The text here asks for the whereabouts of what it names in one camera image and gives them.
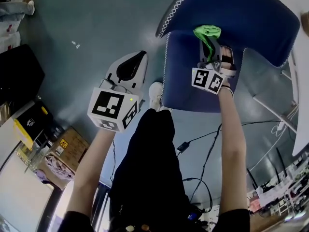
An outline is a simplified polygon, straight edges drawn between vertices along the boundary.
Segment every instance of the blue upholstered seat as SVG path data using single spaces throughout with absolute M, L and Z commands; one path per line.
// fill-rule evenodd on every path
M 272 65 L 281 68 L 292 50 L 300 23 L 278 0 L 175 0 L 157 30 L 167 36 L 165 106 L 197 112 L 220 112 L 218 97 L 191 86 L 191 71 L 199 62 L 199 41 L 193 29 L 215 25 L 222 29 L 221 45 L 234 53 L 237 75 L 231 79 L 235 90 L 243 51 L 251 48 Z

